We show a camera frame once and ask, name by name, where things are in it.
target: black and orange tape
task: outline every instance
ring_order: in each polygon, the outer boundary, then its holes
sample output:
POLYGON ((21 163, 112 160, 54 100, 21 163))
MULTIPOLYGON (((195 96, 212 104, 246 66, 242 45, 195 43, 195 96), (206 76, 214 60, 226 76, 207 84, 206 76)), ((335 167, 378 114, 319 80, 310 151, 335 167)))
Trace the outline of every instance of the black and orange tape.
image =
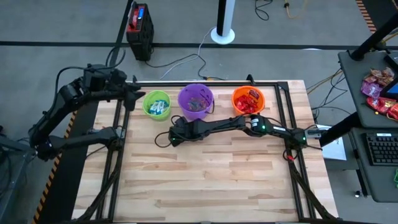
MULTIPOLYGON (((65 131, 65 135, 63 136, 64 138, 69 138, 70 130, 71 130, 72 126, 73 126, 73 122, 75 122, 76 114, 77 114, 77 111, 74 111, 72 113, 72 116, 71 116, 70 121, 68 123, 67 130, 65 131)), ((44 203, 45 203, 45 199, 46 199, 47 195, 49 194, 49 190, 50 190, 50 187, 51 187, 51 184, 52 184, 52 180, 54 179, 55 172, 57 171, 57 167, 58 167, 58 165, 59 165, 59 163, 61 161, 61 157, 62 157, 62 154, 59 154, 54 159, 54 165, 52 166, 51 173, 49 175, 49 179, 47 180, 47 183, 45 184, 45 187, 44 187, 44 190, 43 190, 43 194, 42 194, 42 196, 40 198, 39 205, 37 206, 35 215, 33 216, 32 224, 37 224, 39 222, 40 213, 41 213, 41 211, 43 209, 43 206, 44 206, 44 203)))
POLYGON ((356 0, 356 3, 361 11, 363 18, 366 21, 366 25, 368 25, 369 30, 371 33, 375 33, 377 31, 376 26, 373 24, 371 17, 369 16, 368 10, 366 10, 365 5, 363 4, 362 0, 356 0))

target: white base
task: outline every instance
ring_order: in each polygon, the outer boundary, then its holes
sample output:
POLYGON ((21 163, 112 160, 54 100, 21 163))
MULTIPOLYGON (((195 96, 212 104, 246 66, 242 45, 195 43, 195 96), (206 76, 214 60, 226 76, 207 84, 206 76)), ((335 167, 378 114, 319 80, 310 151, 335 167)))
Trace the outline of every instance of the white base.
POLYGON ((217 28, 214 28, 211 31, 211 39, 213 39, 214 42, 217 44, 229 44, 235 39, 235 32, 231 29, 229 31, 229 34, 226 37, 222 37, 217 34, 217 28))

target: desk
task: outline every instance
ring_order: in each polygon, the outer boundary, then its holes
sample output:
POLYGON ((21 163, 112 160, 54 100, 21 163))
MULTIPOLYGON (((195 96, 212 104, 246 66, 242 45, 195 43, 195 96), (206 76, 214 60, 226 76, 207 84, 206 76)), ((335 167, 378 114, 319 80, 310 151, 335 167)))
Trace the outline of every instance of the desk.
POLYGON ((397 122, 389 120, 385 116, 375 115, 374 111, 366 106, 366 96, 361 93, 362 79, 369 73, 370 68, 381 70, 388 67, 384 61, 386 55, 385 52, 369 52, 365 54, 362 61, 357 62, 349 57, 348 52, 338 54, 356 112, 330 128, 330 131, 321 137, 320 143, 321 146, 324 146, 349 133, 356 155, 355 159, 359 166, 357 174, 364 195, 371 193, 377 202, 398 202, 397 189, 389 186, 394 178, 396 167, 370 166, 361 136, 366 131, 385 133, 388 132, 388 128, 398 127, 397 122))
MULTIPOLYGON (((231 94, 235 87, 210 88, 215 96, 215 113, 205 121, 233 117, 231 94)), ((258 88, 266 97, 261 114, 280 120, 275 90, 258 88)), ((182 114, 177 104, 181 89, 142 88, 146 92, 166 91, 172 100, 172 114, 182 114)), ((304 82, 289 81, 289 89, 297 124, 306 128, 313 124, 313 118, 304 82)), ((115 222, 297 221, 289 170, 282 158, 282 139, 252 138, 241 131, 230 131, 178 147, 159 148, 154 144, 155 136, 168 131, 172 124, 144 115, 142 101, 137 102, 129 117, 115 222)), ((98 105, 95 128, 112 125, 115 105, 114 101, 98 105)), ((166 139, 159 138, 159 144, 167 144, 166 139)), ((308 143, 318 146, 313 139, 308 143)), ((98 147, 90 146, 88 153, 98 147)), ((106 155, 103 150, 85 161, 72 218, 79 217, 100 191, 106 155)), ((303 155, 311 189, 337 217, 322 152, 306 148, 303 155)))

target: green bowl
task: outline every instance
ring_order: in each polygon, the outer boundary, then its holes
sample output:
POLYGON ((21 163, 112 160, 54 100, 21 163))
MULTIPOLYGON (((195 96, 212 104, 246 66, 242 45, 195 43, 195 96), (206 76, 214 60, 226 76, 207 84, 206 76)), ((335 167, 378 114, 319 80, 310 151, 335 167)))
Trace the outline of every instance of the green bowl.
POLYGON ((142 109, 144 110, 145 114, 150 116, 150 118, 156 121, 164 121, 166 120, 171 112, 172 105, 170 103, 170 96, 161 90, 154 90, 145 95, 144 101, 142 102, 142 109), (156 102, 156 100, 164 100, 169 104, 169 107, 166 111, 162 114, 154 115, 149 113, 150 106, 156 102))

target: white paper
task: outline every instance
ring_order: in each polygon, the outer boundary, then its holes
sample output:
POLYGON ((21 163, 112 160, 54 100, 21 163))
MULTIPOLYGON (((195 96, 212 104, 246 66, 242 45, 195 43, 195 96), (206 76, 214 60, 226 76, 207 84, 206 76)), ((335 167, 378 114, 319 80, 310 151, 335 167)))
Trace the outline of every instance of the white paper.
MULTIPOLYGON (((320 124, 317 124, 317 127, 322 130, 327 130, 331 128, 331 126, 325 126, 320 124)), ((339 159, 344 161, 347 160, 342 137, 334 140, 326 146, 323 146, 322 149, 323 157, 326 159, 339 159)))

